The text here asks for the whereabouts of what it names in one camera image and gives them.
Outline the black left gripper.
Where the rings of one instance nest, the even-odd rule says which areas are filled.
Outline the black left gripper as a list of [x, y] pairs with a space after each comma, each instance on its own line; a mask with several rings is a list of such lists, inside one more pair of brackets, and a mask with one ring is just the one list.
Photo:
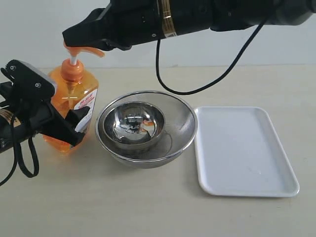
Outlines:
[[0, 137], [11, 138], [10, 122], [13, 122], [15, 138], [29, 138], [41, 131], [42, 135], [78, 145], [85, 137], [84, 132], [75, 130], [79, 122], [88, 114], [90, 107], [69, 110], [66, 117], [47, 101], [27, 101], [13, 93], [11, 82], [0, 84], [0, 94], [4, 101], [0, 103]]

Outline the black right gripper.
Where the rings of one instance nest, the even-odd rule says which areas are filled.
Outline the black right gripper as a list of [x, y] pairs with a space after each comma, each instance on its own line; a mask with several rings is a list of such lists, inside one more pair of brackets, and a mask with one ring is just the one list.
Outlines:
[[168, 0], [112, 0], [62, 32], [68, 47], [128, 51], [134, 45], [177, 36]]

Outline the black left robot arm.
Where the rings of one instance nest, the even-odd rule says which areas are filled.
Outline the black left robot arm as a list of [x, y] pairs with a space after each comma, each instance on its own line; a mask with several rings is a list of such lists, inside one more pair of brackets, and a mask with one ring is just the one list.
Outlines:
[[4, 101], [0, 103], [0, 151], [13, 147], [13, 141], [21, 143], [37, 134], [78, 145], [85, 133], [77, 132], [76, 126], [88, 114], [85, 106], [69, 110], [65, 117], [54, 108], [50, 99], [26, 100], [21, 97], [19, 87], [11, 82], [0, 84], [0, 94]]

